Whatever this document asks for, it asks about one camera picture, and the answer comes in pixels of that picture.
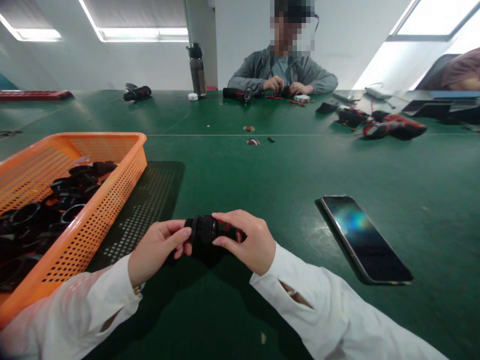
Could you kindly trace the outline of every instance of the white lab coat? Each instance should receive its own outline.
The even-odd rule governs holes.
[[[132,316],[135,295],[125,256],[110,268],[74,276],[51,296],[24,309],[1,333],[8,357],[81,359]],[[312,307],[295,302],[280,281]],[[364,302],[340,277],[306,264],[277,244],[266,274],[250,284],[300,335],[314,359],[446,359]],[[110,327],[102,325],[116,315]]]

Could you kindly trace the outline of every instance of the water bottle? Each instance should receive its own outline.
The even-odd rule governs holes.
[[[202,49],[198,42],[193,43],[193,47],[186,47],[190,57],[191,80],[193,82],[193,91],[198,97],[207,96],[207,84],[205,82],[204,61],[202,60]]]

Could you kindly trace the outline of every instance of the power drill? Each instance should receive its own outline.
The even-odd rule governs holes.
[[[254,91],[251,87],[242,90],[233,87],[225,87],[223,89],[223,97],[228,99],[241,99],[243,100],[244,104],[247,105],[252,101],[252,96]]]
[[[427,131],[424,124],[398,114],[389,115],[387,112],[375,111],[372,117],[377,123],[367,125],[363,129],[363,135],[369,139],[381,139],[391,135],[397,139],[411,140]]]
[[[125,84],[125,88],[127,90],[127,92],[123,94],[123,100],[125,101],[140,100],[149,98],[150,95],[152,95],[152,90],[148,86],[137,87],[134,84],[127,83]]]

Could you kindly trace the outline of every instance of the phone screen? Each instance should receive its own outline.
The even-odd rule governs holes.
[[[411,282],[414,278],[370,219],[349,196],[324,196],[328,216],[374,282]]]

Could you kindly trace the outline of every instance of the red power drill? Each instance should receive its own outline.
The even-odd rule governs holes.
[[[422,123],[409,120],[398,114],[381,117],[382,114],[376,116],[375,113],[377,113],[377,111],[375,111],[372,116],[378,122],[368,125],[363,129],[363,135],[366,138],[381,139],[387,135],[391,135],[397,139],[411,140],[427,131],[427,127]]]

